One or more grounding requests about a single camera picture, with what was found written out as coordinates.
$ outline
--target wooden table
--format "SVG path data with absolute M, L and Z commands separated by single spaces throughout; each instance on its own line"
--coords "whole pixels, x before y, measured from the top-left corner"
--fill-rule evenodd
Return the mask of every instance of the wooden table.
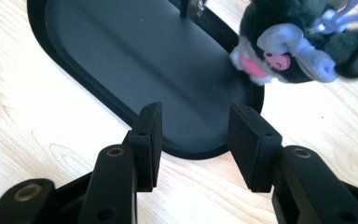
M 238 30 L 247 0 L 209 7 Z M 358 187 L 358 81 L 266 87 L 262 112 L 283 144 L 317 151 Z M 0 1 L 0 196 L 44 177 L 56 187 L 91 171 L 129 127 L 39 47 L 25 0 Z M 230 153 L 205 161 L 162 154 L 158 187 L 139 194 L 140 223 L 275 223 L 270 194 L 247 190 Z

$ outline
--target metal screw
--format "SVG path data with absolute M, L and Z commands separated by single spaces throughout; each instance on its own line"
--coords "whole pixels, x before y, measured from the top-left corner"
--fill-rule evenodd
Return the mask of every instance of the metal screw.
M 307 158 L 311 157 L 310 153 L 304 149 L 296 148 L 293 151 L 295 152 L 296 156 L 298 156 L 300 158 L 307 159 Z
M 42 191 L 42 186 L 31 183 L 22 189 L 19 189 L 14 195 L 14 199 L 18 202 L 26 202 L 33 199 Z
M 114 147 L 106 152 L 106 154 L 110 157 L 118 157 L 124 154 L 124 149 L 120 147 Z

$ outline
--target black tray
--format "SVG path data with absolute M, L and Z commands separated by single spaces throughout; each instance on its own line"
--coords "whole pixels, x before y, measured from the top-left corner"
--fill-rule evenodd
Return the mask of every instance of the black tray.
M 197 22 L 183 19 L 179 6 L 28 0 L 28 15 L 45 52 L 125 122 L 132 125 L 144 105 L 162 102 L 163 150 L 208 159 L 227 151 L 230 104 L 260 112 L 264 88 L 231 65 L 234 44 L 225 36 L 234 32 L 209 10 Z

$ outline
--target black plush toy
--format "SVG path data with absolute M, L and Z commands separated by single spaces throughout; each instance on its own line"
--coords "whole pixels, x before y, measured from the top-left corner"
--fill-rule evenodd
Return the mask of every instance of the black plush toy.
M 358 47 L 358 29 L 346 29 L 358 14 L 345 16 L 356 4 L 358 0 L 252 0 L 231 61 L 258 85 L 274 77 L 290 83 L 332 82 L 339 77 L 336 64 Z

